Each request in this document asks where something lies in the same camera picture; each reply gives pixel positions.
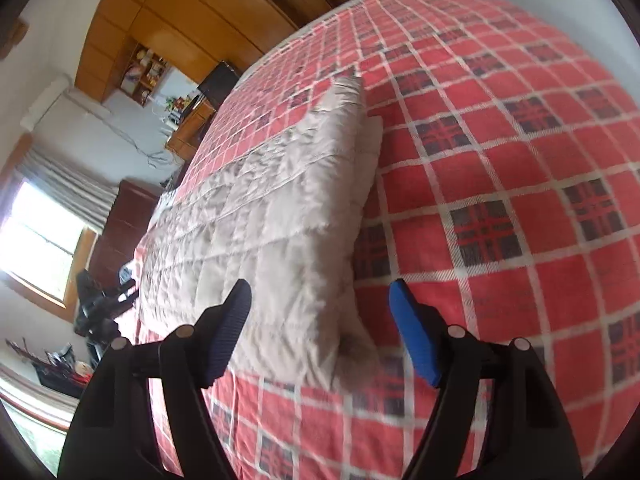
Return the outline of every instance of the black chair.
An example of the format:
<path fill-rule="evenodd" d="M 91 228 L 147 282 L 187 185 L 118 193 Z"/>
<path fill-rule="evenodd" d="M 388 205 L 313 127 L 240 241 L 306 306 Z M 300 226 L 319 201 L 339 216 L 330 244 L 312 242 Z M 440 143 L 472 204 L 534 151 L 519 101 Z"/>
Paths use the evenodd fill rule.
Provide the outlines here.
<path fill-rule="evenodd" d="M 119 287 L 102 289 L 87 270 L 78 273 L 76 285 L 80 307 L 74 320 L 74 332 L 86 338 L 90 365 L 95 369 L 111 341 L 121 335 L 114 319 L 133 307 L 139 291 L 135 290 L 120 301 L 121 295 L 136 286 L 135 280 L 129 279 Z"/>

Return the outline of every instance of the bedsheet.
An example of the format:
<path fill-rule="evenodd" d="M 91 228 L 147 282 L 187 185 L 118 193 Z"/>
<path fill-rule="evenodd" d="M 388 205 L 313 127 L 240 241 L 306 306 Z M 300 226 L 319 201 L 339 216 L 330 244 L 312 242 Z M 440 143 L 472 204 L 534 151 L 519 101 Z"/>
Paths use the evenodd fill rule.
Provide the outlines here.
<path fill-rule="evenodd" d="M 252 308 L 228 368 L 343 393 L 369 383 L 378 352 L 351 256 L 382 120 L 364 111 L 360 79 L 341 77 L 299 123 L 167 209 L 138 245 L 145 325 L 165 336 L 194 324 L 242 277 Z"/>
<path fill-rule="evenodd" d="M 266 57 L 178 190 L 295 124 L 338 75 L 384 121 L 353 259 L 383 371 L 351 396 L 231 373 L 206 392 L 240 478 L 398 478 L 436 392 L 386 306 L 402 276 L 481 338 L 538 350 L 589 470 L 640 400 L 640 114 L 599 63 L 503 0 L 362 0 Z M 139 342 L 145 326 L 127 324 Z M 158 384 L 156 430 L 178 464 Z M 462 469 L 478 458 L 479 396 Z"/>

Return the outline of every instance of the window frame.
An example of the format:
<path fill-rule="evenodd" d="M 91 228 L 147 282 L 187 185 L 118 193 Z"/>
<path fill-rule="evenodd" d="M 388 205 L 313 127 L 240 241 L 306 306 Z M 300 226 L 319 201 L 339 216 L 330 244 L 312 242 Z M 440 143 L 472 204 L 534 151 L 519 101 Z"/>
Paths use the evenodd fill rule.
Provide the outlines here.
<path fill-rule="evenodd" d="M 22 134 L 2 170 L 0 170 L 0 224 L 4 218 L 9 216 L 14 199 L 23 183 L 22 180 L 14 177 L 14 169 L 22 160 L 24 154 L 29 151 L 32 143 L 33 137 L 30 134 Z M 73 254 L 69 275 L 66 278 L 65 293 L 62 301 L 50 296 L 20 276 L 2 269 L 0 269 L 0 282 L 41 309 L 69 323 L 73 323 L 76 316 L 76 308 L 78 307 L 76 274 L 87 267 L 96 238 L 97 234 L 91 229 L 85 227 L 82 230 Z"/>

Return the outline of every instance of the white quilted blanket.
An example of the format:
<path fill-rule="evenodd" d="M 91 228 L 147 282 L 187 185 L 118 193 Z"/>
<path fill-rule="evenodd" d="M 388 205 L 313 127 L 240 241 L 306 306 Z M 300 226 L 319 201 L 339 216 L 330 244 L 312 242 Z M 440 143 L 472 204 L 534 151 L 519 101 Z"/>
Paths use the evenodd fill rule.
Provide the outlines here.
<path fill-rule="evenodd" d="M 254 304 L 230 366 L 350 391 L 375 372 L 351 255 L 382 142 L 359 78 L 340 78 L 297 125 L 213 173 L 164 211 L 142 244 L 144 323 L 160 335 L 222 302 Z"/>

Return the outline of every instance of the red object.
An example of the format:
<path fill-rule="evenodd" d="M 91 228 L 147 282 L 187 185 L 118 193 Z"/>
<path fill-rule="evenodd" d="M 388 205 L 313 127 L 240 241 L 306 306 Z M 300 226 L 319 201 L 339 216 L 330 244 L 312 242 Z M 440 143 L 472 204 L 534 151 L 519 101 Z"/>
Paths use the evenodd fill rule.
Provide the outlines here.
<path fill-rule="evenodd" d="M 633 101 L 565 35 L 503 0 L 364 0 L 266 56 L 226 99 L 180 197 L 301 118 L 343 73 L 363 76 L 367 113 L 385 127 L 353 259 L 382 371 L 346 397 L 228 372 L 206 399 L 236 471 L 401 475 L 435 391 L 415 377 L 386 309 L 399 276 L 482 338 L 530 336 L 591 468 L 640 400 Z M 126 325 L 136 341 L 155 338 Z M 482 443 L 482 424 L 472 430 L 463 470 Z"/>

